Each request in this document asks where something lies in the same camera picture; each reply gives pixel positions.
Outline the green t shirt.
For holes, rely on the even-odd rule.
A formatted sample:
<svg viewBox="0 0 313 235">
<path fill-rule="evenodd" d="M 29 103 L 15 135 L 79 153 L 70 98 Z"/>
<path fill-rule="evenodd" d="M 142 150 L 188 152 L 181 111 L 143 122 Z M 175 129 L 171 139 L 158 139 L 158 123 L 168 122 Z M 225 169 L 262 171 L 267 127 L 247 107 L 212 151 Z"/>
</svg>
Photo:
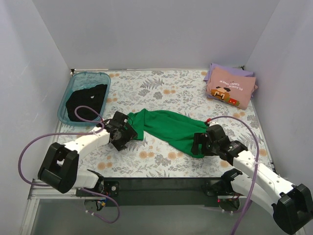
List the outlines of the green t shirt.
<svg viewBox="0 0 313 235">
<path fill-rule="evenodd" d="M 191 152 L 194 134 L 206 131 L 203 121 L 166 110 L 143 109 L 137 113 L 129 113 L 128 117 L 132 128 L 137 132 L 137 140 L 142 141 L 146 132 L 193 158 L 204 157 L 201 153 L 195 155 Z"/>
</svg>

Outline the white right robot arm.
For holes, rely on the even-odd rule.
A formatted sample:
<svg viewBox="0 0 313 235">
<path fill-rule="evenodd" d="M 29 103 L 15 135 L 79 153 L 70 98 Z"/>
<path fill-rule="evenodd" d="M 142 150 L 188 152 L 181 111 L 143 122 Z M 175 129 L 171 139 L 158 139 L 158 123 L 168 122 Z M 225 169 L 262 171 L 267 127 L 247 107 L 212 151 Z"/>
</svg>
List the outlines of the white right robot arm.
<svg viewBox="0 0 313 235">
<path fill-rule="evenodd" d="M 295 185 L 256 161 L 252 152 L 239 141 L 231 141 L 218 124 L 205 133 L 195 133 L 194 155 L 219 156 L 233 166 L 222 175 L 224 186 L 247 197 L 269 212 L 280 229 L 295 234 L 313 218 L 311 191 Z"/>
</svg>

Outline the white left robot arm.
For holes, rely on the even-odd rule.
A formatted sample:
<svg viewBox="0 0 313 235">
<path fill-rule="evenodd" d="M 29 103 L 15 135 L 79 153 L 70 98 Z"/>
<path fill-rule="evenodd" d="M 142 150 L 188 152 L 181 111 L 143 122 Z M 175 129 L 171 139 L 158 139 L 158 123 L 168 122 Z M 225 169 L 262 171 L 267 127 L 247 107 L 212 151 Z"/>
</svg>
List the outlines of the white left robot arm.
<svg viewBox="0 0 313 235">
<path fill-rule="evenodd" d="M 60 193 L 72 188 L 102 193 L 105 190 L 104 177 L 93 170 L 79 170 L 79 160 L 107 144 L 118 151 L 126 149 L 126 143 L 137 137 L 130 120 L 130 117 L 117 111 L 113 118 L 97 124 L 86 135 L 64 144 L 51 144 L 39 169 L 39 180 Z"/>
</svg>

